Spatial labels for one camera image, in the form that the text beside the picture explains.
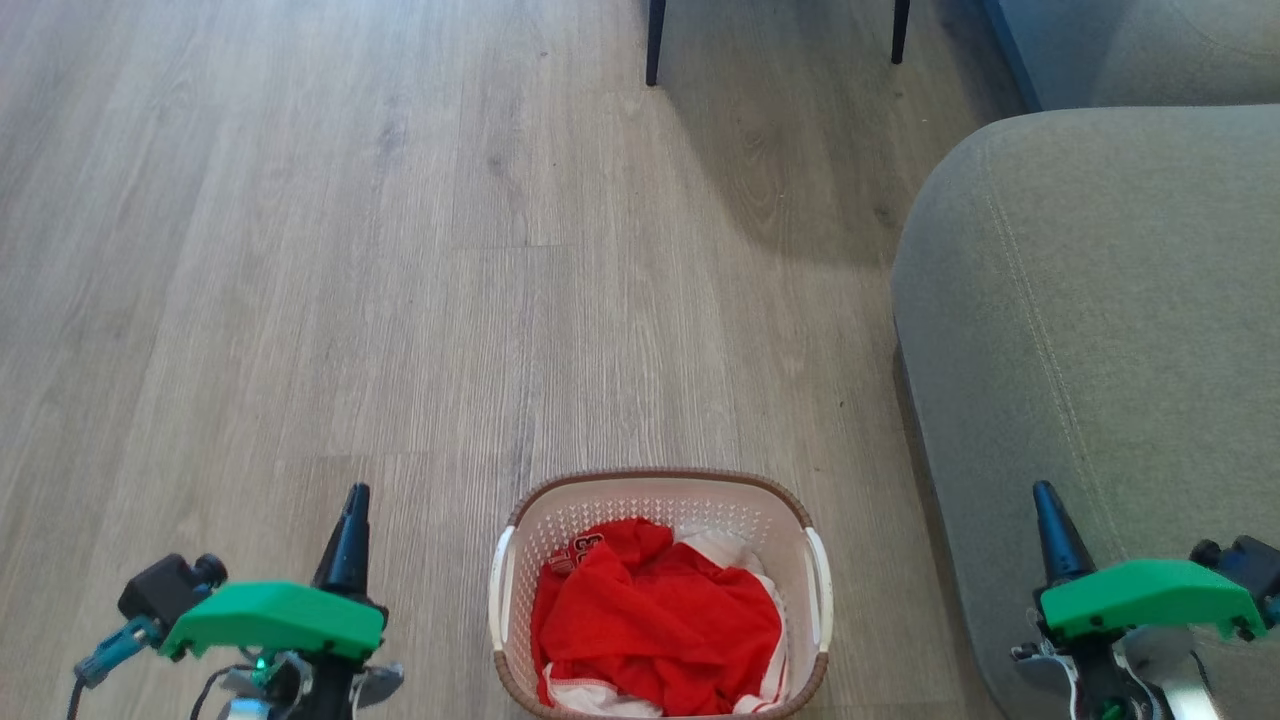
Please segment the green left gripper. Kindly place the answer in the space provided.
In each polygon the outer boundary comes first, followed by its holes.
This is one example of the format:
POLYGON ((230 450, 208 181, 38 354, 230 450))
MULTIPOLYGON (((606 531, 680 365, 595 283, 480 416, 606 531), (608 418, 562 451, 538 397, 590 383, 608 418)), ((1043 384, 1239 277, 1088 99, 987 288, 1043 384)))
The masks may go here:
POLYGON ((379 609, 355 601, 369 598, 370 503, 369 484, 349 488, 314 573, 314 588, 291 582, 224 585, 182 614, 157 652, 178 660, 214 647, 257 647, 371 657, 381 646, 387 620, 379 609))

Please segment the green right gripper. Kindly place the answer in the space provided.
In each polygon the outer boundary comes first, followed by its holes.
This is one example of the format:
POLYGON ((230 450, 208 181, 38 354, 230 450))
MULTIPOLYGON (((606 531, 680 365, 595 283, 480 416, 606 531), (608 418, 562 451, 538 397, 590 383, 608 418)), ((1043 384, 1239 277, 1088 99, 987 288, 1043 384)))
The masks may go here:
POLYGON ((1249 591, 1190 560, 1137 559, 1096 571, 1062 500, 1047 480, 1033 487, 1046 589, 1039 614, 1056 642, 1134 626, 1213 625, 1247 641, 1270 632, 1249 591))

